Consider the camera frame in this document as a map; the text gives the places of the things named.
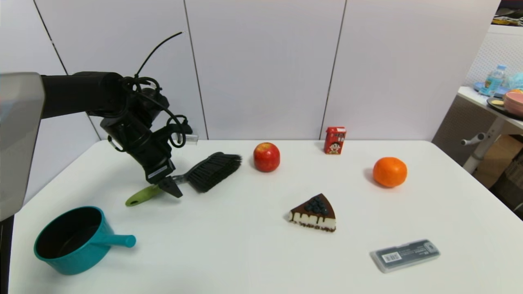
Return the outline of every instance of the cake slice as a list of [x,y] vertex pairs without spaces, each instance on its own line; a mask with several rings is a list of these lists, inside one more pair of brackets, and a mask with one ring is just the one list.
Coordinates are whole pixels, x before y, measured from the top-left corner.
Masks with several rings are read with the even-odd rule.
[[334,210],[323,194],[318,194],[292,209],[289,212],[289,221],[317,230],[336,230]]

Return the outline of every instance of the apple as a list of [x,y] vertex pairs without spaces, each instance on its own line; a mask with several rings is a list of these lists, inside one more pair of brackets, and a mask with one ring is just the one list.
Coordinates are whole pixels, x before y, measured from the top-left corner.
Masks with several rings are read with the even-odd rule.
[[274,144],[261,143],[254,149],[254,166],[261,172],[272,172],[280,165],[280,151]]

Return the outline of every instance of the water bottle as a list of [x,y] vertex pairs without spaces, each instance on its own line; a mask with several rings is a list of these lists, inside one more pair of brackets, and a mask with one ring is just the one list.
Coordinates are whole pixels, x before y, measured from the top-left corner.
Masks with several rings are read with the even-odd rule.
[[485,85],[480,89],[480,93],[483,95],[494,97],[497,89],[503,83],[505,79],[506,65],[498,64],[497,68],[493,70],[487,77]]

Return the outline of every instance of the brush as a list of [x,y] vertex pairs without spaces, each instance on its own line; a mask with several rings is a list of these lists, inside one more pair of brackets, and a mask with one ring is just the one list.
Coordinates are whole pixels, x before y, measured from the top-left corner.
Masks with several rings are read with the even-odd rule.
[[[242,157],[236,154],[217,152],[201,161],[188,172],[172,176],[176,184],[191,183],[199,192],[205,193],[234,173],[241,165]],[[158,185],[151,185],[131,196],[126,206],[136,206],[161,193]]]

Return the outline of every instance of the chocolate topping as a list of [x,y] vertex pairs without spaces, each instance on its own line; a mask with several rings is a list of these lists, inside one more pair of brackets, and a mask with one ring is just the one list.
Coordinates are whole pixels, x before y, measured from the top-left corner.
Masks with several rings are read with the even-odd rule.
[[[318,213],[315,213],[313,210],[311,210],[311,211],[305,210],[305,206],[307,206],[309,204],[309,202],[311,202],[311,201],[316,201],[316,202],[323,203],[325,205],[325,209],[327,210],[327,214],[326,215],[322,214],[321,210]],[[327,198],[323,194],[318,194],[318,195],[312,197],[311,199],[309,199],[305,203],[302,203],[299,206],[293,208],[291,210],[291,212],[292,212],[292,218],[293,219],[294,219],[294,214],[296,212],[299,213],[300,215],[305,213],[305,214],[307,214],[309,216],[317,216],[318,220],[320,218],[336,219],[336,216],[334,215],[334,209],[332,209],[331,203],[327,200]]]

